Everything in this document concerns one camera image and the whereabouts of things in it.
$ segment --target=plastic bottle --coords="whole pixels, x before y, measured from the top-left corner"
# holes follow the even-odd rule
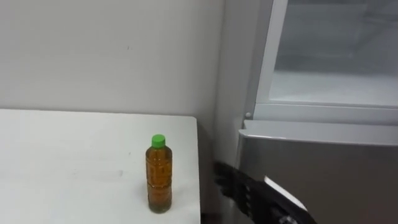
[[[149,208],[164,213],[172,204],[172,150],[166,146],[165,136],[152,137],[146,151],[146,169]]]

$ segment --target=green bottle cap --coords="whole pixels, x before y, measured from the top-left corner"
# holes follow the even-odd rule
[[[152,136],[152,147],[158,149],[166,146],[166,138],[163,134],[155,134]]]

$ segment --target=freezer drawer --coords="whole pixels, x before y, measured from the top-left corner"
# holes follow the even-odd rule
[[[245,139],[239,168],[268,176],[318,223],[395,223],[398,147]],[[241,215],[238,223],[250,223]]]

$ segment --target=brown liquid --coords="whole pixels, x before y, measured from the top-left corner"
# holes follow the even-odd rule
[[[167,146],[146,152],[149,208],[164,213],[172,205],[172,150]]]

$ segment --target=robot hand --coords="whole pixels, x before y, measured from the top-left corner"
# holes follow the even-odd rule
[[[263,181],[216,162],[216,183],[255,224],[317,224],[311,215]]]

